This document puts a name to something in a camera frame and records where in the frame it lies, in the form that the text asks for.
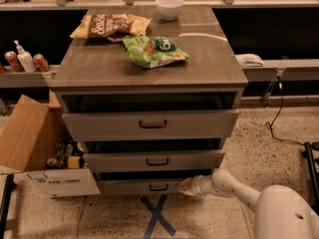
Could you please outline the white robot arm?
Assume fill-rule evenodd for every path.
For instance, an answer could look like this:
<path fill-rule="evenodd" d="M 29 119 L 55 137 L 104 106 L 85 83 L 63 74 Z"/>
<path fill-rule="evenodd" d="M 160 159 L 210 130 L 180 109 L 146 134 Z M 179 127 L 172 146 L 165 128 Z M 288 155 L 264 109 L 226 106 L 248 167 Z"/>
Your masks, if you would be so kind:
<path fill-rule="evenodd" d="M 262 191 L 238 181 L 229 171 L 189 177 L 177 185 L 188 196 L 235 196 L 255 215 L 255 239 L 319 239 L 319 216 L 296 191 L 271 185 Z"/>

